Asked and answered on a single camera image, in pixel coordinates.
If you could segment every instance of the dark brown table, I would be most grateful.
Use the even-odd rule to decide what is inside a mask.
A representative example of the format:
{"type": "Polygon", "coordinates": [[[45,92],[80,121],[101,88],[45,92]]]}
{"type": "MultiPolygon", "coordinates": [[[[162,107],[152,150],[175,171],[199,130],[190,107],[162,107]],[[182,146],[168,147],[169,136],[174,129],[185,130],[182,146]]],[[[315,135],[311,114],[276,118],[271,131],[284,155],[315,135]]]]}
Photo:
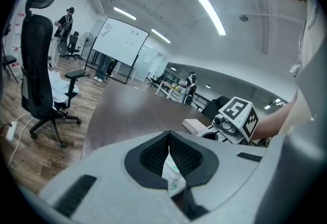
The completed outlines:
{"type": "Polygon", "coordinates": [[[87,128],[82,158],[97,148],[150,133],[189,133],[182,125],[184,119],[211,124],[194,107],[110,80],[87,128]]]}

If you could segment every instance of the whiteboard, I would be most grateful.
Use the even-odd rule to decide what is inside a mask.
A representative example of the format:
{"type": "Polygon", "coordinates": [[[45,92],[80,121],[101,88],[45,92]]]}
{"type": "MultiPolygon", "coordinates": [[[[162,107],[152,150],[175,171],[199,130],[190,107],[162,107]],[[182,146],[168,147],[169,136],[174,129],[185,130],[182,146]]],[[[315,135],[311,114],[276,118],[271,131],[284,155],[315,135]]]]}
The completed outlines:
{"type": "Polygon", "coordinates": [[[104,22],[93,49],[132,66],[149,33],[114,18],[104,22]]]}

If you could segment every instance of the wall light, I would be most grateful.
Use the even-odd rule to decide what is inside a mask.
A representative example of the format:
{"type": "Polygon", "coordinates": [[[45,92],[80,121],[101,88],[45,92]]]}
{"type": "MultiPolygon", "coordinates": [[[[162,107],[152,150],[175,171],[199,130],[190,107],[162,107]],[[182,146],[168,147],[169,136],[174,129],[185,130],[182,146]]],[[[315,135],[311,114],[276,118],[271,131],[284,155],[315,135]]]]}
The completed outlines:
{"type": "Polygon", "coordinates": [[[116,7],[114,7],[113,9],[114,9],[115,11],[118,11],[119,13],[124,14],[125,16],[130,17],[130,18],[133,19],[133,20],[136,20],[136,17],[132,16],[131,14],[128,14],[128,13],[125,12],[124,10],[121,10],[121,9],[119,9],[119,8],[116,8],[116,7]]]}
{"type": "Polygon", "coordinates": [[[210,16],[211,20],[216,26],[216,29],[218,30],[219,35],[226,35],[226,31],[223,27],[223,24],[220,21],[220,18],[218,17],[215,9],[211,5],[209,0],[198,0],[204,9],[207,11],[208,15],[210,16]]]}
{"type": "Polygon", "coordinates": [[[156,34],[157,36],[159,36],[160,38],[162,38],[165,42],[170,43],[169,40],[167,40],[164,36],[162,36],[159,32],[157,32],[156,30],[152,29],[151,30],[154,34],[156,34]]]}
{"type": "Polygon", "coordinates": [[[148,44],[146,44],[146,43],[144,43],[144,45],[147,45],[149,48],[153,49],[153,47],[151,47],[150,45],[148,45],[148,44]]]}

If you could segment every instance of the chair armrest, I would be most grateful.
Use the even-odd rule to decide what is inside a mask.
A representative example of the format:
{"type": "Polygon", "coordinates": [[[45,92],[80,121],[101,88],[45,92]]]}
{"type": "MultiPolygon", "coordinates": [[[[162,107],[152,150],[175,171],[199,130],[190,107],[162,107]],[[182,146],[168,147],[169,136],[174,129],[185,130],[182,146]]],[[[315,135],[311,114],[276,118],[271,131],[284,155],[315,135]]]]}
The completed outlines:
{"type": "Polygon", "coordinates": [[[78,79],[81,77],[84,77],[85,71],[84,70],[78,70],[78,71],[72,71],[65,74],[65,77],[68,79],[78,79]]]}

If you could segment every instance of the chair wheel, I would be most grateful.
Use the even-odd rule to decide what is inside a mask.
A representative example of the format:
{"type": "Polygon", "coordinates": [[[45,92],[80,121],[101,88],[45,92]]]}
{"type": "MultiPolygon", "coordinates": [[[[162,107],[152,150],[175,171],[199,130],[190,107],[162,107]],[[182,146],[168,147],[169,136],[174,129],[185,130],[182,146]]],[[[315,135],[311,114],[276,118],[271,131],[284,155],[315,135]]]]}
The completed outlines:
{"type": "Polygon", "coordinates": [[[37,139],[37,135],[36,135],[36,133],[32,132],[32,133],[31,133],[31,138],[32,138],[33,140],[37,139]]]}

